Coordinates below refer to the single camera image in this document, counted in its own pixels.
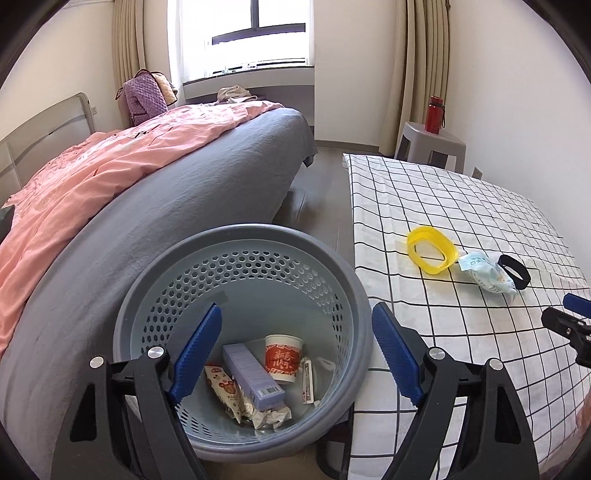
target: bed headboard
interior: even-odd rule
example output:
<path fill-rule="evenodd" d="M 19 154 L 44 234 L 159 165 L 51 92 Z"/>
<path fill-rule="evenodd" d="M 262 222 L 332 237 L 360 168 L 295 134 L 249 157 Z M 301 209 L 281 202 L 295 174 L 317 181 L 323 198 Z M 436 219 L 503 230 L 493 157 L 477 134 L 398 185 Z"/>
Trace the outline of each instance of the bed headboard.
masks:
<path fill-rule="evenodd" d="M 8 134 L 0 141 L 0 206 L 48 161 L 94 132 L 88 97 L 78 93 Z"/>

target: window frame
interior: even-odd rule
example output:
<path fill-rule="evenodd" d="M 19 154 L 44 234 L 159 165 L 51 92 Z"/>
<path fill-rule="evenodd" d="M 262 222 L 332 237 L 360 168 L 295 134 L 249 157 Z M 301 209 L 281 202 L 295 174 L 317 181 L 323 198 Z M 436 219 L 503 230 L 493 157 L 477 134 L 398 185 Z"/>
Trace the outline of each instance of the window frame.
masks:
<path fill-rule="evenodd" d="M 212 37 L 212 45 L 217 45 L 223 42 L 230 42 L 234 40 L 242 40 L 243 38 L 261 37 L 263 35 L 274 35 L 277 33 L 297 33 L 305 32 L 305 23 L 289 23 L 281 25 L 267 25 L 266 27 L 259 26 L 259 0 L 251 0 L 251 27 L 243 30 L 236 30 L 234 32 L 223 33 Z"/>

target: yellow tape roll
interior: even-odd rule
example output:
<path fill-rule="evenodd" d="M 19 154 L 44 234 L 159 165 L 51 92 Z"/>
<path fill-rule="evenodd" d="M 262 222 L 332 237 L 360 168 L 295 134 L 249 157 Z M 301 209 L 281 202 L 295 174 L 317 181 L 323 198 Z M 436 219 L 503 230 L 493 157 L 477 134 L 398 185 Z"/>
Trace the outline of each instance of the yellow tape roll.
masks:
<path fill-rule="evenodd" d="M 427 242 L 437 248 L 443 254 L 441 265 L 427 263 L 415 250 L 420 242 Z M 449 268 L 459 257 L 459 252 L 452 241 L 432 226 L 419 226 L 407 235 L 408 256 L 417 266 L 429 275 L 437 275 L 446 268 Z"/>

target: white tablecloth with black grid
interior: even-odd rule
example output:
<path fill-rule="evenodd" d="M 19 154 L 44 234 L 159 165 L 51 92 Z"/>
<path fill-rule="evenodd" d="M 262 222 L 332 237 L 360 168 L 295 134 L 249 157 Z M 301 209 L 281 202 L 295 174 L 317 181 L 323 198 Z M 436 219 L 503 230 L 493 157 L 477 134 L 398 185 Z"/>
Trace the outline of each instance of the white tablecloth with black grid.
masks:
<path fill-rule="evenodd" d="M 356 273 L 371 305 L 386 302 L 398 321 L 456 360 L 507 367 L 532 429 L 544 470 L 576 431 L 590 388 L 567 340 L 542 327 L 543 308 L 561 308 L 568 293 L 591 299 L 562 238 L 528 199 L 489 183 L 424 165 L 345 155 L 353 205 Z M 407 255 L 406 235 L 419 225 L 442 231 L 460 252 L 510 254 L 529 269 L 531 285 L 511 302 L 482 291 L 454 264 L 431 276 Z M 444 479 L 459 438 L 465 399 L 458 399 L 433 472 Z M 355 401 L 349 480 L 381 478 L 414 417 L 399 395 L 377 343 Z"/>

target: laundry basket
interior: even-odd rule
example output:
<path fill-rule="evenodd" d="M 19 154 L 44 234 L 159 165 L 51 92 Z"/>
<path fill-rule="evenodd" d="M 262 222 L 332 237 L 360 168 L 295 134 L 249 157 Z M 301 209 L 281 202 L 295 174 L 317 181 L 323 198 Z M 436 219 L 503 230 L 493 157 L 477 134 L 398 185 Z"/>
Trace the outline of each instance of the laundry basket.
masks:
<path fill-rule="evenodd" d="M 320 401 L 303 405 L 296 380 L 285 388 L 293 419 L 255 431 L 225 413 L 202 374 L 178 407 L 197 456 L 262 462 L 316 441 L 354 402 L 371 354 L 371 310 L 353 268 L 309 235 L 274 225 L 225 226 L 187 238 L 154 260 L 125 297 L 114 360 L 165 346 L 176 324 L 194 322 L 213 302 L 223 326 L 210 363 L 221 363 L 223 345 L 243 342 L 263 364 L 266 335 L 297 336 L 313 362 Z M 137 412 L 137 402 L 131 405 Z"/>

